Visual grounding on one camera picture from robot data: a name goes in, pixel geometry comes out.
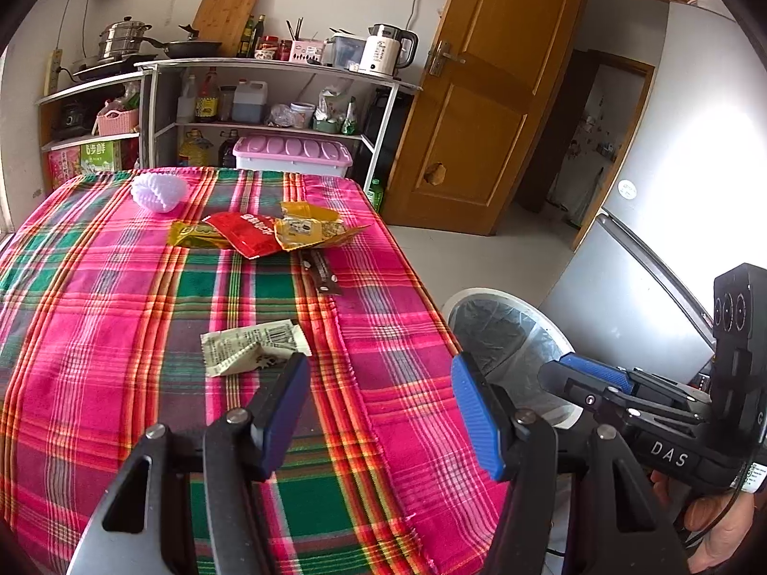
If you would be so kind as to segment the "person's right hand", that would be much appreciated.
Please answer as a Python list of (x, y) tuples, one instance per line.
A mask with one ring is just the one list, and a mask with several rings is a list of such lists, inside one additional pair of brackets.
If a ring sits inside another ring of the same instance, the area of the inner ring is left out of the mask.
[(721, 515), (731, 496), (714, 494), (690, 502), (684, 514), (684, 527), (695, 533), (706, 531), (697, 549), (688, 558), (689, 571), (699, 574), (724, 564), (736, 553), (753, 525), (755, 512), (765, 496), (740, 492), (727, 513)]

